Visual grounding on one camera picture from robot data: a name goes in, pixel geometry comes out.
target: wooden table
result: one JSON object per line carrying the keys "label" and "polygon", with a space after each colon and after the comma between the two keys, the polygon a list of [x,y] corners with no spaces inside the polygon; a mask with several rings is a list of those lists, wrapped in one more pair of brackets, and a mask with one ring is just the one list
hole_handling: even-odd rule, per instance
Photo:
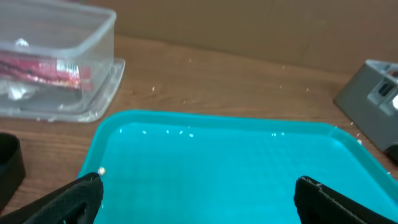
{"label": "wooden table", "polygon": [[[103,119],[122,110],[146,109],[326,122],[359,134],[364,146],[398,179],[398,168],[332,102],[352,74],[126,37],[116,37],[115,55],[126,59],[126,69]],[[0,131],[21,139],[27,171],[3,214],[75,179],[100,122],[1,118]]]}

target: debris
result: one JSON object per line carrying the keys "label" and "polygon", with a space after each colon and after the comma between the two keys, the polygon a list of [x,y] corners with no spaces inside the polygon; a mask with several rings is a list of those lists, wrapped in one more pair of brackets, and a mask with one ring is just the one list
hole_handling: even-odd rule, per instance
{"label": "debris", "polygon": [[104,175],[105,172],[106,172],[106,170],[105,170],[104,167],[100,167],[100,168],[98,169],[98,174],[99,174],[99,175]]}
{"label": "debris", "polygon": [[398,110],[398,95],[392,99],[392,106]]}

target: cardboard box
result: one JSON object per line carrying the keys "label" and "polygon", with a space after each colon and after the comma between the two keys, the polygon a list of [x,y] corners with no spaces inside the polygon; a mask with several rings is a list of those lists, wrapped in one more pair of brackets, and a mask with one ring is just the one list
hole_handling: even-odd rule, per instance
{"label": "cardboard box", "polygon": [[90,0],[116,10],[118,34],[281,63],[355,72],[398,62],[396,0]]}

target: gray device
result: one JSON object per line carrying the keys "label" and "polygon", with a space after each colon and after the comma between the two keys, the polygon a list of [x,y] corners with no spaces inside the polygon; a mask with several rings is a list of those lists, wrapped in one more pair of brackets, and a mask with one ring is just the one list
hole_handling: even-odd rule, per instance
{"label": "gray device", "polygon": [[367,60],[335,103],[398,164],[398,63]]}

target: clear plastic container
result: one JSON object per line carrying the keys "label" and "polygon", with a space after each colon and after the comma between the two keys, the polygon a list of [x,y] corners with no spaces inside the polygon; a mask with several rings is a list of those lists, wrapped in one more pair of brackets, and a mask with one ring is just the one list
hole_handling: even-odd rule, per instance
{"label": "clear plastic container", "polygon": [[115,20],[98,7],[0,0],[0,115],[100,118],[124,70],[113,56]]}

